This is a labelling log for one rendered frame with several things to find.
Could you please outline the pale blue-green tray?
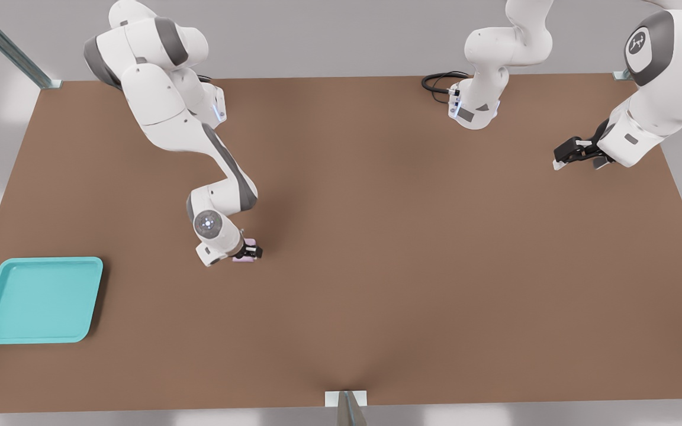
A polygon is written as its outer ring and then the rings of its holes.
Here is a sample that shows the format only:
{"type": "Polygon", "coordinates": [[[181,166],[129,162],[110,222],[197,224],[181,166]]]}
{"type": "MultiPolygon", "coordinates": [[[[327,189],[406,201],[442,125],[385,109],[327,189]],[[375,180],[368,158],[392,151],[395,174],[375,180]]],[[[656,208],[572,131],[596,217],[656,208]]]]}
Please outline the pale blue-green tray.
{"type": "Polygon", "coordinates": [[[0,265],[0,345],[83,340],[103,269],[97,257],[5,260],[0,265]]]}

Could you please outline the pale lilac phone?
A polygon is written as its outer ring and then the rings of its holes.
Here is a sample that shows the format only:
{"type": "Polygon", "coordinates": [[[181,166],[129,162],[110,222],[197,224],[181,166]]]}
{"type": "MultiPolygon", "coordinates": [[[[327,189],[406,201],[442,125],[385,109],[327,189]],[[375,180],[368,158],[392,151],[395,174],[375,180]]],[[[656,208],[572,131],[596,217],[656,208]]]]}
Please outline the pale lilac phone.
{"type": "Polygon", "coordinates": [[[252,263],[255,261],[255,259],[258,258],[258,256],[256,255],[258,249],[256,240],[246,238],[243,241],[244,241],[243,248],[238,252],[236,256],[233,256],[231,259],[233,260],[233,262],[252,263]]]}

